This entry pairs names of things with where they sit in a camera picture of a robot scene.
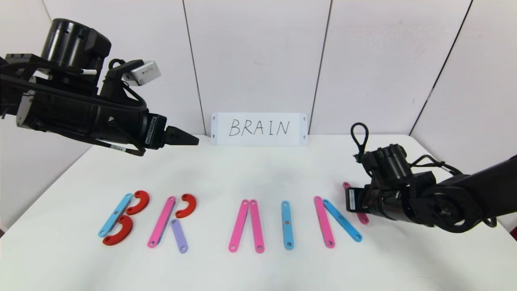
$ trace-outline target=red curved piece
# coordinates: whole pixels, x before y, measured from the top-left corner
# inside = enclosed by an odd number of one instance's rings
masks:
[[[133,220],[131,220],[131,217],[127,215],[121,215],[118,218],[118,223],[122,224],[122,229],[112,236],[107,236],[102,240],[102,243],[105,245],[115,245],[119,242],[123,241],[126,236],[129,235],[131,230],[133,229]]]
[[[194,209],[197,205],[197,203],[195,201],[195,197],[190,194],[183,194],[181,199],[183,201],[188,202],[189,205],[187,206],[187,208],[185,208],[183,210],[176,211],[177,218],[185,218],[185,217],[189,216],[192,212],[194,212]]]
[[[140,199],[137,205],[128,207],[126,210],[127,215],[134,215],[144,210],[144,208],[149,204],[149,194],[145,191],[138,190],[134,193],[134,197]]]

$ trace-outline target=robotic arm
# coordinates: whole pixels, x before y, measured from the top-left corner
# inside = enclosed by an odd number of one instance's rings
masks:
[[[363,144],[359,144],[354,127],[365,128]],[[403,220],[450,232],[465,232],[481,221],[496,226],[496,216],[517,212],[517,155],[481,172],[466,175],[444,162],[424,155],[409,164],[406,152],[391,144],[372,152],[364,152],[368,128],[356,123],[352,138],[359,148],[355,155],[372,182],[364,188],[346,191],[349,212],[369,213],[391,220]],[[419,165],[423,159],[430,164]],[[436,183],[432,172],[413,174],[412,167],[442,167],[453,177]]]
[[[110,49],[110,41],[96,30],[54,19],[41,57],[0,57],[2,118],[16,115],[18,127],[54,132],[138,156],[165,144],[197,145],[196,137],[176,127],[165,128],[167,118],[150,113],[144,99],[130,88],[161,76],[155,62],[113,59],[97,95],[102,64]],[[48,79],[34,77],[36,70]],[[105,141],[132,144],[137,149]]]

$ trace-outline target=black cable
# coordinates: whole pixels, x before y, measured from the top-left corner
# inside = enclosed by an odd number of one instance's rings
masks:
[[[357,140],[357,138],[355,137],[355,134],[354,134],[354,128],[358,125],[362,126],[362,128],[364,128],[364,131],[365,131],[364,141],[362,142],[362,144],[359,143],[359,141]],[[366,148],[366,143],[368,141],[368,136],[369,136],[368,127],[364,123],[356,122],[350,128],[350,134],[352,135],[352,139],[354,140],[355,144],[357,145],[357,149],[359,150],[359,153],[355,154],[354,157],[356,158],[356,162],[361,163],[362,155],[364,155],[364,150]],[[370,172],[366,172],[366,173],[368,174],[368,176],[372,177],[372,174]]]
[[[432,163],[429,163],[429,164],[423,164],[423,165],[417,165],[420,161],[422,161],[423,159],[425,158],[428,158],[431,160]],[[448,170],[449,173],[451,173],[453,176],[456,176],[456,175],[461,175],[463,173],[461,173],[460,170],[450,166],[450,165],[447,165],[445,162],[439,162],[437,161],[435,158],[433,158],[432,156],[430,155],[423,155],[421,157],[419,157],[418,159],[416,159],[414,162],[412,162],[411,164],[409,164],[410,167],[416,167],[416,168],[422,168],[422,167],[439,167],[439,168],[446,168]]]
[[[495,217],[491,217],[489,220],[485,219],[483,222],[492,228],[497,226],[497,219]]]
[[[72,101],[77,101],[77,102],[81,102],[81,103],[86,103],[86,104],[90,104],[90,105],[101,106],[101,107],[111,108],[111,109],[116,109],[116,110],[121,110],[121,111],[139,112],[139,111],[143,111],[143,110],[147,109],[147,104],[144,101],[144,99],[142,97],[140,97],[138,94],[136,94],[131,89],[129,89],[130,90],[129,92],[133,96],[135,96],[135,98],[138,101],[140,101],[140,103],[141,103],[138,106],[123,105],[123,104],[114,103],[114,102],[110,102],[110,101],[106,101],[106,100],[102,100],[102,99],[95,99],[95,98],[91,98],[89,96],[83,96],[80,94],[63,91],[60,89],[44,86],[44,85],[37,84],[37,83],[32,83],[32,82],[29,82],[26,80],[18,79],[18,78],[3,75],[3,74],[0,75],[0,82],[2,84],[7,84],[7,85],[14,86],[14,87],[22,88],[22,89],[34,90],[34,91],[40,92],[40,93],[55,95],[57,97],[72,100]]]
[[[111,70],[113,69],[113,65],[114,64],[119,64],[119,65],[123,65],[125,64],[126,62],[124,60],[121,60],[121,59],[112,59],[109,64],[108,64],[108,68]]]

